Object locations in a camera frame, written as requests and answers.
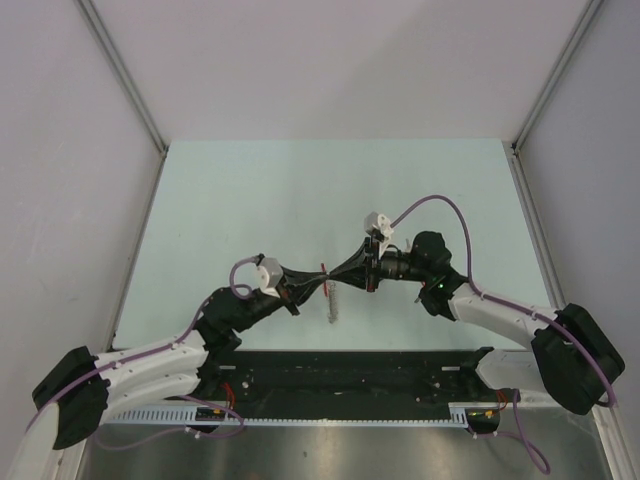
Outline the silver red keyring holder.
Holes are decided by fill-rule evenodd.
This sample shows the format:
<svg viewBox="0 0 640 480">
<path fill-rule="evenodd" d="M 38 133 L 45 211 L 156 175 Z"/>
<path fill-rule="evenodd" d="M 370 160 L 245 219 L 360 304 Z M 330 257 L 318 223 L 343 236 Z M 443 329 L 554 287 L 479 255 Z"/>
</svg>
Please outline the silver red keyring holder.
<svg viewBox="0 0 640 480">
<path fill-rule="evenodd" d="M 337 284 L 334 281 L 325 281 L 323 292 L 328 302 L 328 321 L 330 324 L 335 324 L 339 319 Z"/>
</svg>

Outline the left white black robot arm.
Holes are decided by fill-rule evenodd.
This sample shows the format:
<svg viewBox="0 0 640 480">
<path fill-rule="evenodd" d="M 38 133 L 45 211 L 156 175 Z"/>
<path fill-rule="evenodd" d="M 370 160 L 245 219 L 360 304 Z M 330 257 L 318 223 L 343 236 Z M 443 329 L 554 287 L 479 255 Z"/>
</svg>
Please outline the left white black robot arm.
<svg viewBox="0 0 640 480">
<path fill-rule="evenodd" d="M 216 358 L 239 345 L 238 333 L 280 308 L 298 314 L 328 278 L 282 268 L 272 258 L 257 270 L 258 288 L 229 284 L 215 290 L 179 335 L 110 353 L 93 354 L 85 346 L 67 352 L 32 392 L 37 412 L 8 478 L 44 478 L 54 451 L 84 441 L 127 410 L 169 397 L 214 397 L 221 387 Z"/>
</svg>

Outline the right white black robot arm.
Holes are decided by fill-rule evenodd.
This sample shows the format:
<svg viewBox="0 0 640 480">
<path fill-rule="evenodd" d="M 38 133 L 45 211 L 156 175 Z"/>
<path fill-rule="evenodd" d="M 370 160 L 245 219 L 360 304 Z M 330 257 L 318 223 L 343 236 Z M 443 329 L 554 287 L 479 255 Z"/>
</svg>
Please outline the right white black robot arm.
<svg viewBox="0 0 640 480">
<path fill-rule="evenodd" d="M 519 345 L 518 352 L 487 350 L 463 373 L 462 391 L 473 401 L 507 388 L 546 393 L 579 415 L 615 405 L 613 383 L 625 363 L 585 308 L 537 307 L 501 297 L 481 289 L 471 274 L 456 271 L 451 259 L 437 232 L 417 234 L 406 252 L 372 233 L 329 277 L 368 292 L 384 280 L 418 282 L 418 301 L 430 315 L 481 327 Z"/>
</svg>

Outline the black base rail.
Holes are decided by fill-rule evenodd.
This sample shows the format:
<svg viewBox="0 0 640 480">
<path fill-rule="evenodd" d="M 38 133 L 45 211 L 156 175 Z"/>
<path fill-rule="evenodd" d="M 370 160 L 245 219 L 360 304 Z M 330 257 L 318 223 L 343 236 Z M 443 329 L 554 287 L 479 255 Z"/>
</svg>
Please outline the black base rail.
<svg viewBox="0 0 640 480">
<path fill-rule="evenodd" d="M 435 418 L 452 403 L 512 399 L 475 372 L 485 352 L 235 351 L 199 368 L 192 395 L 230 398 L 240 415 L 258 418 Z"/>
</svg>

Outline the left aluminium frame post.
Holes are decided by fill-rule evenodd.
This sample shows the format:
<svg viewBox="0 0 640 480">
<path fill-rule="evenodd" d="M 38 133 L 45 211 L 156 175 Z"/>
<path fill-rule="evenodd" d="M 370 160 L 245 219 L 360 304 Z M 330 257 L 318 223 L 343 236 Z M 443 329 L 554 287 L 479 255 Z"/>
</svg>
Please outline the left aluminium frame post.
<svg viewBox="0 0 640 480">
<path fill-rule="evenodd" d="M 91 0 L 74 0 L 73 3 L 103 54 L 125 99 L 141 122 L 146 135 L 160 156 L 165 157 L 168 151 L 168 144 L 163 138 L 157 122 L 153 118 L 147 102 L 144 100 L 95 2 Z"/>
</svg>

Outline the aluminium frame post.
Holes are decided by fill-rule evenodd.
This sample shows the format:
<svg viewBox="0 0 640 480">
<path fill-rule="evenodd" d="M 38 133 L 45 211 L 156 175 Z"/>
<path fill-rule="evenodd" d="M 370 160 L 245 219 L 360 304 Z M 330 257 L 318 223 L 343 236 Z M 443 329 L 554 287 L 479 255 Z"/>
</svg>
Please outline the aluminium frame post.
<svg viewBox="0 0 640 480">
<path fill-rule="evenodd" d="M 518 154 L 522 150 L 533 128 L 541 119 L 548 103 L 551 101 L 557 87 L 568 71 L 571 62 L 607 4 L 608 1 L 605 0 L 589 0 L 586 2 L 567 41 L 554 62 L 541 91 L 537 95 L 535 102 L 527 113 L 516 136 L 510 143 L 510 148 L 515 154 Z"/>
<path fill-rule="evenodd" d="M 165 157 L 168 151 L 168 144 L 163 138 L 157 122 L 153 118 L 147 102 L 144 100 L 95 2 L 91 0 L 74 0 L 73 3 L 103 54 L 125 99 L 141 122 L 146 135 L 160 156 Z"/>
</svg>

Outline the right aluminium frame post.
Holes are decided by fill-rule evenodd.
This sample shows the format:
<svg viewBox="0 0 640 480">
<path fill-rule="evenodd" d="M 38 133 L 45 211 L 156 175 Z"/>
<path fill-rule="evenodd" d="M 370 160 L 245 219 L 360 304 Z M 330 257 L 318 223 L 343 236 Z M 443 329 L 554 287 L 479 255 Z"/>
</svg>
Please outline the right aluminium frame post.
<svg viewBox="0 0 640 480">
<path fill-rule="evenodd" d="M 522 150 L 533 128 L 541 119 L 548 103 L 551 101 L 557 87 L 568 71 L 571 62 L 607 4 L 608 1 L 605 0 L 589 0 L 586 2 L 567 41 L 554 62 L 541 91 L 537 95 L 535 102 L 527 113 L 516 136 L 510 143 L 510 148 L 515 154 L 518 154 Z"/>
</svg>

